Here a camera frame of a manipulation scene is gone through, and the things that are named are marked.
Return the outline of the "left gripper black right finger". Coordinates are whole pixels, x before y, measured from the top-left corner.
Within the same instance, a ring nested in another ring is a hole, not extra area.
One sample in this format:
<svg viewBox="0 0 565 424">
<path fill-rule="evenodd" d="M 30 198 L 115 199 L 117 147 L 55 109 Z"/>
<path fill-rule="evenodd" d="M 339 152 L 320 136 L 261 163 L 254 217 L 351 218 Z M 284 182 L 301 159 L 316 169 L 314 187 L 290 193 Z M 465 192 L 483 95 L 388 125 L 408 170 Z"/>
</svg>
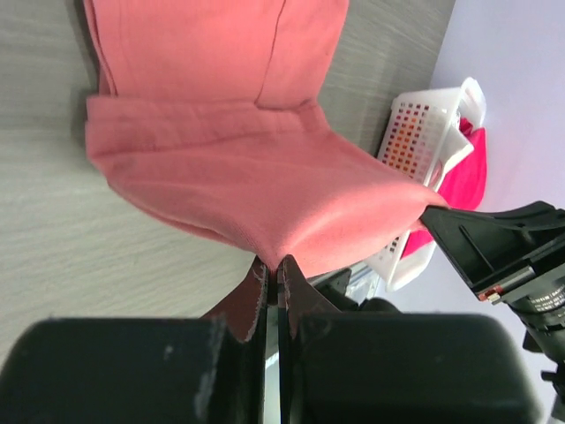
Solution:
<svg viewBox="0 0 565 424">
<path fill-rule="evenodd" d="M 277 270 L 284 423 L 536 423 L 508 332 L 480 314 L 343 312 Z"/>
</svg>

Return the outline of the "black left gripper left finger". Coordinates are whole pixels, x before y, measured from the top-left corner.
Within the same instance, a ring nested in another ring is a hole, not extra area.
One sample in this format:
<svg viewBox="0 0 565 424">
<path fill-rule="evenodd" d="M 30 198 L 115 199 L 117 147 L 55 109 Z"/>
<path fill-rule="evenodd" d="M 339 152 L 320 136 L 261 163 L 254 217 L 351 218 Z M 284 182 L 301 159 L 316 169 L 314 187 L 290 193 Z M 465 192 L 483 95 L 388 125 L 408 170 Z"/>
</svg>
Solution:
<svg viewBox="0 0 565 424">
<path fill-rule="evenodd" d="M 50 318 L 1 370 L 4 423 L 260 423 L 269 273 L 204 316 Z"/>
</svg>

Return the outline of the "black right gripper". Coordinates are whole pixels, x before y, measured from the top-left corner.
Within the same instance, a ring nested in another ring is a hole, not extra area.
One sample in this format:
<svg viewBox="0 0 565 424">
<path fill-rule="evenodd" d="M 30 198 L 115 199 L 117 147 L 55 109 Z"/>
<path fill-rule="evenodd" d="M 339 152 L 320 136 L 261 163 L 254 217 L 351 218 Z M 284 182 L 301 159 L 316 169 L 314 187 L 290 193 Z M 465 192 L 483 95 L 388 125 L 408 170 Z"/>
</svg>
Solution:
<svg viewBox="0 0 565 424">
<path fill-rule="evenodd" d="M 479 300 L 507 305 L 542 352 L 564 352 L 564 230 L 556 207 L 428 207 L 420 221 Z"/>
</svg>

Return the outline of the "salmon pink t-shirt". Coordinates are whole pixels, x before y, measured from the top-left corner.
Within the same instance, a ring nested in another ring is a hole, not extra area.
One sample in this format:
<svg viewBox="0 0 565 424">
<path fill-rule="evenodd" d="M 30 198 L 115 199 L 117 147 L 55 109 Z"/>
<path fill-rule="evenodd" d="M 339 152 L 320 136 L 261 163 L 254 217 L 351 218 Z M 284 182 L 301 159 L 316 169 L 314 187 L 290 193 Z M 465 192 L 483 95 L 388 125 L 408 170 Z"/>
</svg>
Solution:
<svg viewBox="0 0 565 424">
<path fill-rule="evenodd" d="M 87 1 L 87 156 L 150 216 L 317 276 L 442 198 L 334 132 L 317 97 L 344 1 Z"/>
</svg>

